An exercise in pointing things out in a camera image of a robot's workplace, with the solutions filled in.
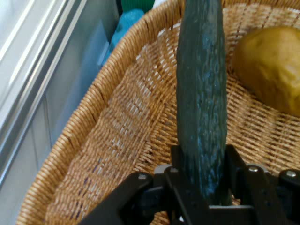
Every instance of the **blue towel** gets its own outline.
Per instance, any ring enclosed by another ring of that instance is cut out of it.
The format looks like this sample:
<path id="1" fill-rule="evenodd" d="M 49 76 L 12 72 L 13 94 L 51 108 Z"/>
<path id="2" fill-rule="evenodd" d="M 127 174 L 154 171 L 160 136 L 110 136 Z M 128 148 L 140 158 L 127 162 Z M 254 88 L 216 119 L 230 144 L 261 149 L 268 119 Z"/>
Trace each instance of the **blue towel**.
<path id="1" fill-rule="evenodd" d="M 117 29 L 112 36 L 108 51 L 104 57 L 103 65 L 114 50 L 115 46 L 117 46 L 118 42 L 122 39 L 130 27 L 132 27 L 132 25 L 134 25 L 143 15 L 144 12 L 140 9 L 132 9 L 121 15 Z"/>

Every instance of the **woven basket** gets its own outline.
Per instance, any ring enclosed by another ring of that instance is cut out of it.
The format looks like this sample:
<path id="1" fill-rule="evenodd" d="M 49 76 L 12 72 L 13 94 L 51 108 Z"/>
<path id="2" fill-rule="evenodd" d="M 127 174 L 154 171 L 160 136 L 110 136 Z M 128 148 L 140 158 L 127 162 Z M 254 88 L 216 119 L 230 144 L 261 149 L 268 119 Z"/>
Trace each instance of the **woven basket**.
<path id="1" fill-rule="evenodd" d="M 254 28 L 300 28 L 300 0 L 224 0 L 228 137 L 246 162 L 273 174 L 300 169 L 300 118 L 259 102 L 231 66 Z M 170 163 L 176 133 L 176 49 L 181 0 L 146 14 L 121 40 L 29 189 L 17 224 L 76 224 L 133 171 Z M 167 224 L 163 213 L 153 224 Z"/>

